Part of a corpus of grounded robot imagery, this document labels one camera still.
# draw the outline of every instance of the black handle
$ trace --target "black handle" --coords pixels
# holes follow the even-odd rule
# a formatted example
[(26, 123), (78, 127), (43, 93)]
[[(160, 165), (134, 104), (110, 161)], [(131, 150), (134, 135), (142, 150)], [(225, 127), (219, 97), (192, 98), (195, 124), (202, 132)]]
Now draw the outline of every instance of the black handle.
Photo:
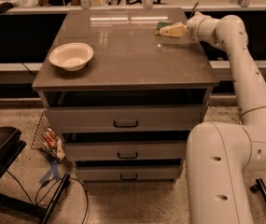
[(133, 156), (125, 156), (125, 155), (121, 155), (119, 152), (118, 152), (118, 158), (120, 160), (134, 160), (136, 158), (138, 158), (139, 156), (139, 153), (138, 152), (135, 152), (135, 154)]
[(123, 177), (123, 175), (120, 175), (120, 179), (122, 181), (134, 181), (138, 178), (138, 174), (135, 174), (134, 177)]
[(115, 121), (113, 122), (115, 128), (135, 128), (139, 125), (138, 120), (131, 121)]

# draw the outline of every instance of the white robotic arm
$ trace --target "white robotic arm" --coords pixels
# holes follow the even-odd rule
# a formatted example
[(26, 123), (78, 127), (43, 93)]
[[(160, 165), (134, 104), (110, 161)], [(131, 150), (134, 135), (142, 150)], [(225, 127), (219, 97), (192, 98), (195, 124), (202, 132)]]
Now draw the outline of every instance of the white robotic arm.
[(266, 82), (247, 49), (240, 18), (197, 12), (187, 22), (187, 35), (227, 53), (241, 121), (204, 122), (189, 134), (191, 224), (253, 223), (242, 171), (266, 168)]

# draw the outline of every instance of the drawer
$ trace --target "drawer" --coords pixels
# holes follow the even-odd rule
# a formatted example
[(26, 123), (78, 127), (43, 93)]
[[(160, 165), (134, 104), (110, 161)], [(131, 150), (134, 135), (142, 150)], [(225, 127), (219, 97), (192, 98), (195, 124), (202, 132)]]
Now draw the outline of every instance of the drawer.
[(202, 122), (207, 106), (113, 106), (46, 109), (56, 133), (191, 130)]
[(77, 179), (84, 183), (150, 180), (176, 181), (181, 176), (182, 165), (152, 167), (80, 167), (74, 168), (74, 172)]
[(184, 160), (185, 150), (185, 141), (78, 143), (64, 146), (69, 161)]

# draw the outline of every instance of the power adapter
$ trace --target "power adapter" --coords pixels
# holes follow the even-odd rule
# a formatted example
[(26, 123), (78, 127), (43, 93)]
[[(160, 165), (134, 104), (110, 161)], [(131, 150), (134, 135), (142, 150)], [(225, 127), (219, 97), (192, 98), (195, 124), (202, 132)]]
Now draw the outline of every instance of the power adapter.
[(0, 13), (7, 12), (8, 10), (13, 8), (13, 4), (9, 2), (5, 2), (3, 4), (0, 4)]

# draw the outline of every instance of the concrete floor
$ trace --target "concrete floor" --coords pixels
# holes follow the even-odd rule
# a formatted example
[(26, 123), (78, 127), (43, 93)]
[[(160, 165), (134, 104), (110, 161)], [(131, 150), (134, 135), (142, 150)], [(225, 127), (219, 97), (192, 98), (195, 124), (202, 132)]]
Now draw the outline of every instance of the concrete floor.
[[(10, 166), (9, 171), (16, 176), (28, 192), (31, 199), (40, 187), (40, 180), (49, 170), (49, 162), (38, 151), (31, 149), (37, 124), (42, 115), (42, 104), (38, 99), (0, 100), (0, 126), (14, 126), (22, 131), (21, 139), (27, 143), (25, 150)], [(205, 120), (238, 123), (237, 109), (233, 96), (213, 96), (211, 107)], [(69, 173), (71, 164), (64, 161), (59, 165), (61, 176)], [(262, 178), (266, 184), (266, 171), (244, 173), (245, 184), (249, 188), (256, 178)], [(46, 186), (38, 197), (42, 197), (54, 182)], [(118, 183), (88, 185), (90, 212), (85, 223), (189, 223), (188, 188), (186, 170), (175, 183)], [(0, 192), (28, 201), (16, 181), (8, 174), (0, 179)], [(256, 224), (266, 223), (266, 205), (261, 194), (247, 192)], [(66, 198), (57, 205), (49, 223), (82, 223), (86, 208), (86, 198), (78, 182), (71, 181)], [(0, 224), (38, 223), (39, 219), (27, 214), (12, 211), (0, 206)]]

